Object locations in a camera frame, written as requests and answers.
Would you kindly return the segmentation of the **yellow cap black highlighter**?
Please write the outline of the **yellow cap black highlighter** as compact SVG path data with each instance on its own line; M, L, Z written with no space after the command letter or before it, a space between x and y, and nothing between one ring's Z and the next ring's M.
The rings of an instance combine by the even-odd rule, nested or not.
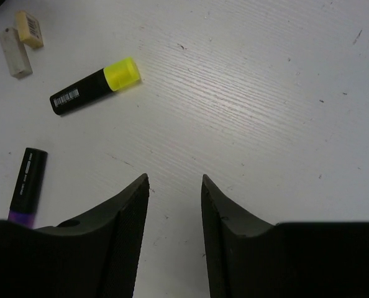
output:
M137 64L128 57L55 93L50 96L50 103L56 115L65 115L139 82Z

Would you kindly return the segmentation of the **purple cap black highlighter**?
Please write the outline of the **purple cap black highlighter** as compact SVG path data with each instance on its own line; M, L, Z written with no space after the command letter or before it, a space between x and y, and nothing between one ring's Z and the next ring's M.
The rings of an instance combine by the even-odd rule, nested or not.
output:
M25 149L9 207L9 221L33 228L47 157L46 151Z

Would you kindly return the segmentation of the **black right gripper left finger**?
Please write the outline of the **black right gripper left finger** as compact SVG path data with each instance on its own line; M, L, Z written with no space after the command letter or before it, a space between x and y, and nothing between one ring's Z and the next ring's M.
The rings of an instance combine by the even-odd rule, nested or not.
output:
M132 297L148 176L55 227L0 220L0 297Z

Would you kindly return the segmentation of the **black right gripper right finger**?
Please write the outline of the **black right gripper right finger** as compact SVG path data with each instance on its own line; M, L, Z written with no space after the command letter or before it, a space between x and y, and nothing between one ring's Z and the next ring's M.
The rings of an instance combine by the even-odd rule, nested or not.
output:
M369 297L369 222L270 224L204 175L211 297Z

